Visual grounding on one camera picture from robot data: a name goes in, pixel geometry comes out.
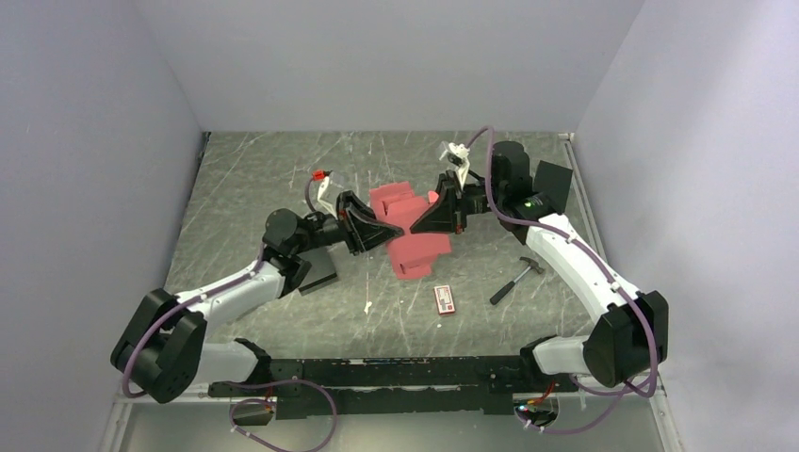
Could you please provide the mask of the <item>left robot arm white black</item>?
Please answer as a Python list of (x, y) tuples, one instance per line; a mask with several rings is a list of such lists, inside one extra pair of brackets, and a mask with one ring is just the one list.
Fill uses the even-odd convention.
[(302, 285), (312, 269), (311, 250), (337, 243), (357, 255), (403, 236), (400, 226), (377, 218), (346, 190), (332, 214), (304, 217), (281, 208), (269, 214), (254, 260), (239, 271), (196, 289), (147, 293), (110, 356), (122, 373), (122, 393), (168, 403), (188, 386), (219, 370), (249, 396), (263, 393), (271, 379), (269, 355), (248, 340), (208, 342), (208, 335)]

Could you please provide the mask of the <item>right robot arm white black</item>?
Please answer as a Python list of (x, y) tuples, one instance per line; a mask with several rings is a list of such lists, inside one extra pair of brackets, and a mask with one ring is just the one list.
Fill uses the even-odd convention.
[(560, 276), (593, 323), (585, 336), (553, 335), (525, 346), (519, 378), (541, 391), (556, 375), (593, 377), (613, 388), (667, 357), (669, 306), (657, 291), (644, 293), (613, 270), (579, 235), (565, 214), (573, 171), (546, 161), (535, 168), (516, 141), (493, 144), (486, 177), (472, 175), (464, 144), (442, 142), (451, 167), (440, 174), (432, 204), (412, 233), (459, 234), (470, 216), (492, 213), (516, 239)]

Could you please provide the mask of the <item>red cardboard paper box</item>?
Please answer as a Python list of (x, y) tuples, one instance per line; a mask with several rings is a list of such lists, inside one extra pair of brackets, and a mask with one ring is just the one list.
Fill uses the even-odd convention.
[(438, 195), (433, 191), (417, 195), (407, 181), (369, 190), (369, 205), (377, 220), (403, 230), (402, 236), (385, 244), (393, 271), (400, 280), (430, 275), (437, 258), (452, 252), (446, 234), (415, 234), (410, 231), (410, 227), (437, 199)]

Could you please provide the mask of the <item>black box near left arm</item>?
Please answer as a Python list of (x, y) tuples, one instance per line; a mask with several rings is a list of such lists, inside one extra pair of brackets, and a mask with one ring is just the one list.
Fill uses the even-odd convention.
[(302, 296), (309, 295), (338, 281), (334, 260), (326, 248), (305, 251), (300, 254), (300, 258), (311, 265), (299, 286)]

